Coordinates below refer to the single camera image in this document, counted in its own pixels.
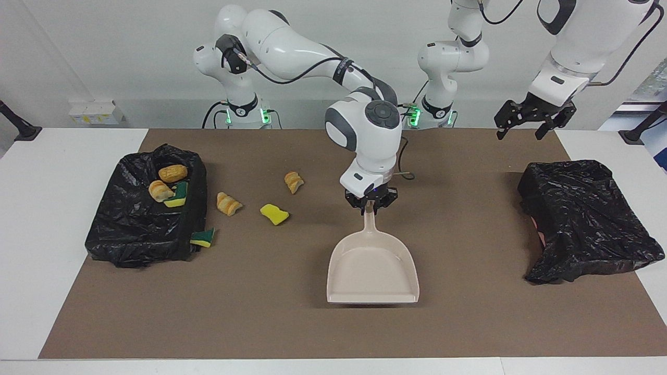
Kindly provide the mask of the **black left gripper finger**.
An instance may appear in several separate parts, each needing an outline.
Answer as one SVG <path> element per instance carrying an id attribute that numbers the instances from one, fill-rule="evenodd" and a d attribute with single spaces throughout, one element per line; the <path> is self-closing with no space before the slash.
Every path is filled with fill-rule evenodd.
<path id="1" fill-rule="evenodd" d="M 542 140 L 549 131 L 556 128 L 564 128 L 570 119 L 576 113 L 577 108 L 575 104 L 566 104 L 555 116 L 546 116 L 540 128 L 535 132 L 535 138 Z"/>
<path id="2" fill-rule="evenodd" d="M 511 128 L 522 124 L 520 119 L 522 105 L 517 102 L 505 102 L 494 116 L 496 124 L 497 138 L 502 141 Z"/>

